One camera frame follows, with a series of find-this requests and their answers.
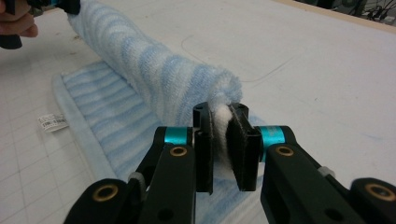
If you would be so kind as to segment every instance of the towel tag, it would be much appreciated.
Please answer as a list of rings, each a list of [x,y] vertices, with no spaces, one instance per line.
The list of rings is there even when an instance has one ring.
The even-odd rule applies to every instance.
[[[63,114],[60,115],[54,115],[54,114],[48,114],[41,116],[38,118],[38,122],[40,124],[40,127],[44,130],[46,133],[52,133],[55,131],[58,131],[62,128],[65,128],[69,126],[66,122],[66,119],[64,118]]]

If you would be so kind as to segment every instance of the blue striped towel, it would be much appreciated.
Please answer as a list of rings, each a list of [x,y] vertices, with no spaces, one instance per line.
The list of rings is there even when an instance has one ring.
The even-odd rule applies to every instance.
[[[232,73],[172,53],[117,10],[93,0],[81,1],[80,14],[69,15],[69,21],[103,59],[53,79],[57,101],[95,179],[126,180],[146,155],[156,128],[191,126],[192,108],[201,102],[209,102],[217,134],[225,136],[226,105],[242,97]],[[258,204],[259,193],[239,192],[234,179],[216,178],[211,196],[197,194],[196,221],[237,222]]]

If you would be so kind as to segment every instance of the folded towel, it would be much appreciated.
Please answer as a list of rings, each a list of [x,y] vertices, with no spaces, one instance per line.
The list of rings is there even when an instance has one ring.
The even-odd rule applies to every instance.
[[[69,21],[103,61],[57,76],[53,86],[97,179],[126,180],[148,151],[155,129],[191,126],[192,108],[201,102],[209,102],[223,148],[223,164],[217,167],[230,171],[227,105],[242,97],[237,77],[172,53],[117,10],[96,1],[82,0],[80,14],[69,15]],[[234,179],[216,178],[211,196],[197,194],[196,221],[237,222],[259,203],[258,194],[260,189],[239,192]]]

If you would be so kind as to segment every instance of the black handle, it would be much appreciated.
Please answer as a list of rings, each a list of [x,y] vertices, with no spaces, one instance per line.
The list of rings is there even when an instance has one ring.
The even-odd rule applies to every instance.
[[[22,42],[18,35],[0,35],[0,48],[19,49],[21,47]]]

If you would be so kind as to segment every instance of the hand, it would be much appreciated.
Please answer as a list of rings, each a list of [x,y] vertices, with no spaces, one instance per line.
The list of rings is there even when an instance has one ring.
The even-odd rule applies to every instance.
[[[26,0],[15,0],[15,16],[6,13],[5,0],[0,0],[0,35],[36,37],[38,29]]]

